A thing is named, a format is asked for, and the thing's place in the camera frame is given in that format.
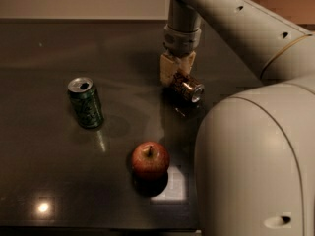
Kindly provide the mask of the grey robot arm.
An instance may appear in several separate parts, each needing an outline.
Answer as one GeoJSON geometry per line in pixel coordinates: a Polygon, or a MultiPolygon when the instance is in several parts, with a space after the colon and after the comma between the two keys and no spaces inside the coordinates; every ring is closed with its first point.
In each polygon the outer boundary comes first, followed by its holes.
{"type": "Polygon", "coordinates": [[[203,236],[314,236],[314,35],[250,0],[179,0],[264,86],[205,116],[195,144],[203,236]]]}

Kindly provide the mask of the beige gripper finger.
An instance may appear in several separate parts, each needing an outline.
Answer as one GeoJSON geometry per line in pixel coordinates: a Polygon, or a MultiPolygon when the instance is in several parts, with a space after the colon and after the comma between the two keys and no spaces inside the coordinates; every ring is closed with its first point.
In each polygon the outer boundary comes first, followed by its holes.
{"type": "Polygon", "coordinates": [[[179,68],[178,59],[167,53],[160,56],[159,75],[160,81],[165,87],[169,87],[173,81],[173,77],[179,68]]]}
{"type": "Polygon", "coordinates": [[[186,74],[190,74],[194,61],[196,58],[196,52],[192,51],[190,54],[180,58],[180,69],[186,74]]]}

